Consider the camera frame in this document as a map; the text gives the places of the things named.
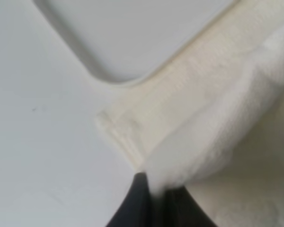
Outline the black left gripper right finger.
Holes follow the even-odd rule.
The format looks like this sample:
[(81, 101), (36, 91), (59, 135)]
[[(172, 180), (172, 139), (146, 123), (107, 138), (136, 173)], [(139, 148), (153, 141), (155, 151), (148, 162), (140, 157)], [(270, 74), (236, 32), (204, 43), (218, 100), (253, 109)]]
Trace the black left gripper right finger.
[(217, 227), (184, 186), (165, 192), (163, 226)]

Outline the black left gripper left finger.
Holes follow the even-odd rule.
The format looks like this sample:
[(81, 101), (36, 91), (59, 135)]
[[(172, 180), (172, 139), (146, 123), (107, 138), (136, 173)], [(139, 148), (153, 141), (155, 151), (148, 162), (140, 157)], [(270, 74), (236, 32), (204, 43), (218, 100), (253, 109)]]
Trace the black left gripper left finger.
[(151, 227), (152, 202), (145, 173), (134, 175), (131, 187), (108, 227)]

